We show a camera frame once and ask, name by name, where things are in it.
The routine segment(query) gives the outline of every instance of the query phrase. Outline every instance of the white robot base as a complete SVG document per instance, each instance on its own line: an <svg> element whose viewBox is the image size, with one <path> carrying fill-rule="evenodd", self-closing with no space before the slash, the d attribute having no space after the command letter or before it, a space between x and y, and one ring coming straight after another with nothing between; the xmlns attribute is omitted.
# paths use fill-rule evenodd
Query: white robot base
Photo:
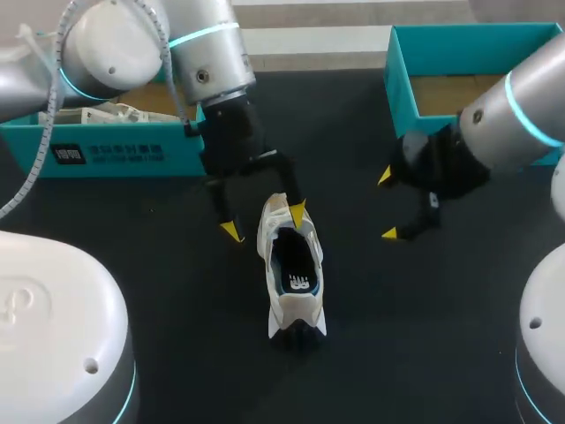
<svg viewBox="0 0 565 424"><path fill-rule="evenodd" d="M565 423L565 245L533 271L520 306L516 406L524 424Z"/></svg>
<svg viewBox="0 0 565 424"><path fill-rule="evenodd" d="M0 232L0 375L0 422L135 422L139 379L127 310L97 260Z"/></svg>

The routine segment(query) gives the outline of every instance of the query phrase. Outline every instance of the yellow fingertip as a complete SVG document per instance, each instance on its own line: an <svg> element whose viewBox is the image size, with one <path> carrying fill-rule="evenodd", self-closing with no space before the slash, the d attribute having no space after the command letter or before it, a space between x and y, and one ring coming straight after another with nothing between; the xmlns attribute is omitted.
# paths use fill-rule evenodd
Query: yellow fingertip
<svg viewBox="0 0 565 424"><path fill-rule="evenodd" d="M392 172L390 171L390 165L389 165L387 167L387 170L385 170L384 174L382 174L382 177L380 177L379 184L377 186L380 186L382 183L387 181L390 177L392 177Z"/></svg>
<svg viewBox="0 0 565 424"><path fill-rule="evenodd" d="M385 232L381 237L384 239L396 240L398 239L398 231L396 231L396 227L392 228Z"/></svg>
<svg viewBox="0 0 565 424"><path fill-rule="evenodd" d="M302 203L289 207L290 214L292 215L292 221L294 221L294 226L297 227L297 230L300 230L300 227L302 227L302 219L304 217L305 208L306 200Z"/></svg>
<svg viewBox="0 0 565 424"><path fill-rule="evenodd" d="M226 230L228 234L231 235L238 243L243 243L245 238L241 238L239 236L239 232L237 232L236 223L234 221L229 221L228 223L221 223L220 226Z"/></svg>

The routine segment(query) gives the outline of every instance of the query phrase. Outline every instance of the glowing blue ring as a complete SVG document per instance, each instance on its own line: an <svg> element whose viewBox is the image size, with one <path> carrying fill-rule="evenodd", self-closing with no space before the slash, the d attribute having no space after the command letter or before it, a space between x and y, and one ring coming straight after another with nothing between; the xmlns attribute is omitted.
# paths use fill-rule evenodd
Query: glowing blue ring
<svg viewBox="0 0 565 424"><path fill-rule="evenodd" d="M122 417L124 416L125 410L127 409L130 401L132 400L133 389L135 389L135 380L137 378L137 367L135 366L135 362L133 362L133 378L132 378L132 386L130 387L130 392L127 394L127 398L125 399L124 406L120 413L117 415L116 419L112 422L112 424L118 424Z"/></svg>
<svg viewBox="0 0 565 424"><path fill-rule="evenodd" d="M211 26L209 28L201 29L200 31L197 31L195 33L188 34L188 35L185 35L183 37L177 38L176 40L173 40L172 42L169 43L169 47L171 49L173 49L176 46L183 44L184 42L189 42L191 40L195 40L195 39L200 38L204 35L213 34L213 33L219 32L219 31L224 31L226 29L235 29L235 28L239 28L239 24L237 22L233 22L233 23L230 23L230 24L220 24L220 25L216 25L216 26Z"/></svg>
<svg viewBox="0 0 565 424"><path fill-rule="evenodd" d="M510 72L506 76L506 80L504 81L504 88L506 89L506 96L508 98L508 103L510 105L510 108L512 108L512 111L514 112L514 115L516 115L518 121L520 121L520 123L526 129L526 131L530 133L531 136L534 137L535 139L538 139L540 142L549 146L550 148L561 148L563 144L565 144L563 143L563 141L559 141L549 137L547 134L541 131L532 121L530 121L530 119L526 116L526 114L524 113L524 111L516 101L516 98L514 97L514 93L512 92L510 75L512 75L512 72Z"/></svg>
<svg viewBox="0 0 565 424"><path fill-rule="evenodd" d="M70 88L72 88L77 94L82 95L83 97L86 97L87 99L90 100L96 100L97 102L107 102L110 99L100 99L98 97L93 97L91 95L88 95L82 91L80 91L78 88L75 87L74 84L72 84L69 79L67 78L67 76L64 74L64 71L61 70L61 76L63 77L64 82L66 82Z"/></svg>
<svg viewBox="0 0 565 424"><path fill-rule="evenodd" d="M536 404L533 403L533 400L531 400L531 397L528 394L528 391L526 390L524 383L522 382L522 377L520 376L520 370L518 369L518 350L516 350L516 374L518 375L518 381L520 382L520 385L522 386L522 390L524 391L524 395L526 395L526 398L530 401L531 407L534 409L534 411L536 411L536 413L538 413L539 417L541 417L541 419L546 424L552 424L552 422L550 420L548 420L547 417L539 410L539 408L536 406Z"/></svg>

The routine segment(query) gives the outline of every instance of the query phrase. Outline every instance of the box label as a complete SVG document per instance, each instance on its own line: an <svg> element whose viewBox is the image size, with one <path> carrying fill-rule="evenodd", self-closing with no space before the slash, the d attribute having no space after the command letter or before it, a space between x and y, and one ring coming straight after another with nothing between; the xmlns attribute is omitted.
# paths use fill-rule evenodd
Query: box label
<svg viewBox="0 0 565 424"><path fill-rule="evenodd" d="M59 165L85 165L85 159L78 144L52 144L51 152Z"/></svg>
<svg viewBox="0 0 565 424"><path fill-rule="evenodd" d="M93 163L162 163L165 155L160 144L99 144L89 146Z"/></svg>

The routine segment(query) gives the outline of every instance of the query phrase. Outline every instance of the shoe insole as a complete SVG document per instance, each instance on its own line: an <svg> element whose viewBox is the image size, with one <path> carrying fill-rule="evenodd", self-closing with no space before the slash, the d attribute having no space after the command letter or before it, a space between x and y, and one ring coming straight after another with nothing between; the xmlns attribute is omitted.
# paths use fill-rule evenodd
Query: shoe insole
<svg viewBox="0 0 565 424"><path fill-rule="evenodd" d="M310 293L318 288L315 262L305 238L291 228L281 228L273 242L272 261L280 272L278 290Z"/></svg>

